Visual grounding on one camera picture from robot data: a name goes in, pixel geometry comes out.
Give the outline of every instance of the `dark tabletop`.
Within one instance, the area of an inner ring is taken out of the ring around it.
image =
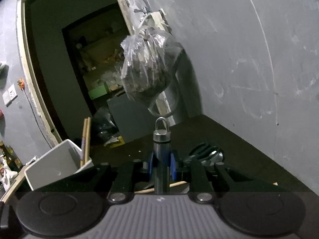
[[[201,142],[217,144],[224,150],[225,163],[269,183],[277,182],[283,188],[296,192],[305,202],[307,216],[299,236],[319,238],[319,197],[306,185],[261,151],[205,115],[188,119],[170,128],[172,148],[181,158]],[[117,148],[103,145],[91,148],[94,164],[108,162],[120,166],[126,161],[143,159],[153,149],[152,134]]]

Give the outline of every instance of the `black circular disc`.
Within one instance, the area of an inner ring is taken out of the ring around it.
[[[102,211],[95,192],[31,192],[20,199],[17,217],[31,234],[58,238],[90,229]]]
[[[291,192],[228,192],[219,211],[236,229],[259,236],[292,233],[305,217],[304,203]]]

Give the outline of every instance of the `white plastic bin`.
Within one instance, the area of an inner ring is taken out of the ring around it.
[[[69,139],[52,148],[24,171],[31,190],[92,167],[91,158],[80,167],[81,155],[82,150]]]

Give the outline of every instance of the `ribbed panel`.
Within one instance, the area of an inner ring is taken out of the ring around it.
[[[27,235],[25,239],[36,239]],[[250,239],[226,225],[213,207],[187,195],[136,195],[112,206],[102,221],[74,239]],[[283,237],[298,239],[296,235]]]

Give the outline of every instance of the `wooden stick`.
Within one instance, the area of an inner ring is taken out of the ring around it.
[[[84,165],[84,151],[85,151],[86,133],[87,133],[87,119],[84,119],[83,131],[82,131],[82,143],[81,143],[82,155],[81,155],[81,160],[80,160],[80,167],[82,167]]]
[[[91,138],[91,118],[87,118],[87,132],[85,136],[84,164],[89,161],[90,155],[90,138]]]
[[[172,183],[169,185],[169,187],[176,187],[176,186],[179,186],[179,185],[182,185],[182,184],[185,184],[187,182],[184,182],[184,181],[181,181],[181,182],[175,182],[175,183]],[[154,188],[151,188],[151,189],[147,189],[147,190],[142,190],[142,191],[135,191],[134,193],[135,194],[145,194],[145,193],[150,193],[150,192],[154,192]]]

